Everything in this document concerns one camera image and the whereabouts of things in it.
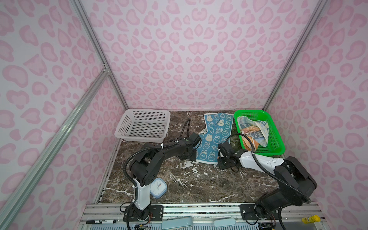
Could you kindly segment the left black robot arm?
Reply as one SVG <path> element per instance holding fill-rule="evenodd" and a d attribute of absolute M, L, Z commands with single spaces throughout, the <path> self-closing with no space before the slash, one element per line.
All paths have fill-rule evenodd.
<path fill-rule="evenodd" d="M 150 185 L 156 179 L 163 162 L 171 157 L 195 161 L 202 139 L 197 134 L 179 137 L 160 145 L 144 145 L 124 162 L 124 175 L 133 183 L 135 196 L 132 207 L 137 212 L 148 212 L 151 206 Z"/>

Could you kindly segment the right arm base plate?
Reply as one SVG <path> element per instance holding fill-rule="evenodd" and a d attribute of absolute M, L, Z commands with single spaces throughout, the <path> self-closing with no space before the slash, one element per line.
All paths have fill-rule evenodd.
<path fill-rule="evenodd" d="M 251 205 L 239 205 L 240 213 L 243 220 L 279 220 L 278 211 L 267 211 L 261 205 L 251 204 Z"/>

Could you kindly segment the white perforated plastic basket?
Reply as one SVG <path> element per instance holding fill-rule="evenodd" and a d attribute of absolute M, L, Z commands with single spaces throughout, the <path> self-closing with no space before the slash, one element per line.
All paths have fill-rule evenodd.
<path fill-rule="evenodd" d="M 170 111 L 128 109 L 121 117 L 115 137 L 125 141 L 161 143 L 171 120 Z"/>

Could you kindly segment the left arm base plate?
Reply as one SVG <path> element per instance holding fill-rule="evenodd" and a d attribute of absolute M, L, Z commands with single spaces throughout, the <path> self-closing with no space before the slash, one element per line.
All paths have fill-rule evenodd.
<path fill-rule="evenodd" d="M 133 205 L 131 208 L 126 207 L 124 211 L 123 221 L 148 222 L 163 220 L 163 206 L 148 205 L 144 210 L 140 210 Z"/>

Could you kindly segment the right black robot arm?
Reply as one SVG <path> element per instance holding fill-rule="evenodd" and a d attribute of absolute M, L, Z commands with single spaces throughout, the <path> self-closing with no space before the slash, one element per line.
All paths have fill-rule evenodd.
<path fill-rule="evenodd" d="M 279 208 L 300 207 L 311 203 L 316 181 L 295 157 L 272 158 L 246 149 L 235 151 L 227 142 L 218 145 L 218 165 L 221 170 L 248 168 L 266 173 L 278 183 L 278 188 L 262 195 L 254 206 L 254 215 L 267 219 Z"/>

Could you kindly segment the green plastic basket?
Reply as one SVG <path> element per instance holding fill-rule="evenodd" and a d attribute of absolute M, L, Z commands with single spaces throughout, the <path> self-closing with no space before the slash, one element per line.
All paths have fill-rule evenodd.
<path fill-rule="evenodd" d="M 263 110 L 251 110 L 251 109 L 236 111 L 234 113 L 234 120 L 237 131 L 240 132 L 242 128 L 238 122 L 238 117 L 247 117 L 252 121 L 264 121 L 267 122 L 269 125 L 268 144 L 266 147 L 262 147 L 260 145 L 256 150 L 256 154 L 263 156 L 280 156 L 284 154 L 285 145 L 269 113 Z"/>

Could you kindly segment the teal bunny print towel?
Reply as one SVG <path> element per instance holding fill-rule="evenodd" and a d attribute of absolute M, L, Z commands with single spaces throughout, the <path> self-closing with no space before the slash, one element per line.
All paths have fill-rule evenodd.
<path fill-rule="evenodd" d="M 232 132 L 234 116 L 229 113 L 204 114 L 206 128 L 199 132 L 201 143 L 196 147 L 196 162 L 218 163 L 218 145 L 225 142 Z"/>

